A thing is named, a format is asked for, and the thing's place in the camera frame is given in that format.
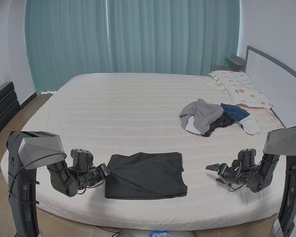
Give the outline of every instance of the wall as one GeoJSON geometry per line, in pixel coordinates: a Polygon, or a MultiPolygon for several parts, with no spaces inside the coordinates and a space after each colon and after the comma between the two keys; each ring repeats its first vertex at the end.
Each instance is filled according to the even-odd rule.
{"type": "Polygon", "coordinates": [[[296,70],[296,0],[241,0],[237,55],[250,45],[296,70]]]}
{"type": "Polygon", "coordinates": [[[0,0],[0,84],[12,81],[22,104],[35,92],[25,43],[26,0],[0,0]]]}

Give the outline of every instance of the teal curtain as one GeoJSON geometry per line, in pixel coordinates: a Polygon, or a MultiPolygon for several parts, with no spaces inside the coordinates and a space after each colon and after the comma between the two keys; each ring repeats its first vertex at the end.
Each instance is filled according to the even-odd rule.
{"type": "Polygon", "coordinates": [[[36,92],[83,73],[207,75],[237,53],[239,0],[27,0],[36,92]]]}

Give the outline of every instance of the mattress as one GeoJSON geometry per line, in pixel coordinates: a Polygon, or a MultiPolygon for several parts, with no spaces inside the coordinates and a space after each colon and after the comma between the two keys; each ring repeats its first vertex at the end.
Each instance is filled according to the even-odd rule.
{"type": "MultiPolygon", "coordinates": [[[[255,148],[262,158],[267,132],[281,128],[270,110],[250,108],[260,133],[251,136],[238,124],[216,129],[210,137],[181,127],[184,106],[198,98],[228,103],[207,76],[145,73],[83,74],[71,79],[28,121],[24,131],[59,134],[65,152],[92,152],[94,165],[111,155],[182,153],[187,196],[161,200],[115,200],[104,197],[104,185],[69,198],[55,191],[46,167],[38,168],[39,208],[91,225],[148,230],[200,230],[237,225],[270,217],[280,208],[285,158],[279,160],[271,185],[259,193],[243,187],[233,193],[216,181],[210,164],[231,165],[241,149],[255,148]]],[[[66,158],[68,166],[72,158],[66,158]]],[[[7,181],[8,152],[1,168],[7,181]]]]}

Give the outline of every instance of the blue sticker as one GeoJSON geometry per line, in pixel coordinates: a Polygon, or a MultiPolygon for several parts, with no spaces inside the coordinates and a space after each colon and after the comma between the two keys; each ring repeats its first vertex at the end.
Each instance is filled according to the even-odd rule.
{"type": "Polygon", "coordinates": [[[149,235],[149,237],[172,237],[171,234],[166,231],[166,230],[163,230],[163,231],[152,231],[151,234],[149,235]]]}

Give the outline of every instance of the tiled floor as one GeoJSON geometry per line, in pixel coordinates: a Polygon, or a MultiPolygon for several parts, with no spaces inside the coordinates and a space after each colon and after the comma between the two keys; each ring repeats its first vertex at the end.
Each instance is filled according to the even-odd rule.
{"type": "MultiPolygon", "coordinates": [[[[6,151],[6,140],[10,131],[20,131],[27,121],[36,111],[52,96],[52,94],[42,94],[32,100],[23,110],[19,111],[13,119],[0,132],[0,160],[6,151]]],[[[107,232],[97,226],[78,223],[67,220],[51,213],[37,210],[39,227],[42,229],[44,237],[104,237],[112,236],[114,233],[107,232]]],[[[242,225],[211,229],[196,230],[194,233],[198,237],[267,237],[273,225],[275,215],[270,218],[245,223],[242,225]]],[[[103,227],[104,229],[118,232],[119,228],[103,227]]],[[[8,185],[0,173],[0,237],[13,237],[15,226],[8,203],[8,185]]]]}

